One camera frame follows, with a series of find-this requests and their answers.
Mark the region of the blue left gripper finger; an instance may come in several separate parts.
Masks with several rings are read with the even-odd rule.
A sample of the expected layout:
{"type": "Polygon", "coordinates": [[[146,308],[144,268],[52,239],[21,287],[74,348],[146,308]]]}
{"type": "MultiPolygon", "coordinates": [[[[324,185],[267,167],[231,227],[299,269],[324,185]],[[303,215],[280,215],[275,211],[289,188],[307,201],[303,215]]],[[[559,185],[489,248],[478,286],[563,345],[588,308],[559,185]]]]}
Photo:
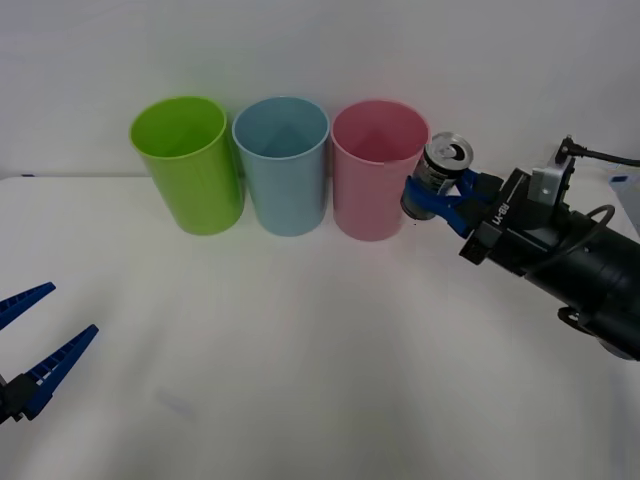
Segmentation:
{"type": "Polygon", "coordinates": [[[52,282],[47,282],[1,300],[0,329],[4,329],[55,289],[52,282]]]}
{"type": "Polygon", "coordinates": [[[6,383],[3,386],[3,421],[36,418],[98,332],[96,325],[88,326],[33,368],[6,383]]]}

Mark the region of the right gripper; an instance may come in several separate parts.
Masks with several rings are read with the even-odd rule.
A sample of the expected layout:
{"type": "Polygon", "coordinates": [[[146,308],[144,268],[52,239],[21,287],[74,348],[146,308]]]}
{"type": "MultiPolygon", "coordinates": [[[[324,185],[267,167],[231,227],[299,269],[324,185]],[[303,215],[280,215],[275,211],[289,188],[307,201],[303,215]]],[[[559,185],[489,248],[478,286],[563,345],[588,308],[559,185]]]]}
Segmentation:
{"type": "Polygon", "coordinates": [[[472,264],[490,260],[523,276],[550,258],[569,231],[569,206],[562,200],[552,206],[530,200],[530,181],[531,175],[520,169],[505,183],[467,169],[454,184],[458,195],[439,195],[408,177],[402,209],[413,220],[424,221],[429,213],[443,218],[460,237],[471,234],[459,255],[472,264]]]}

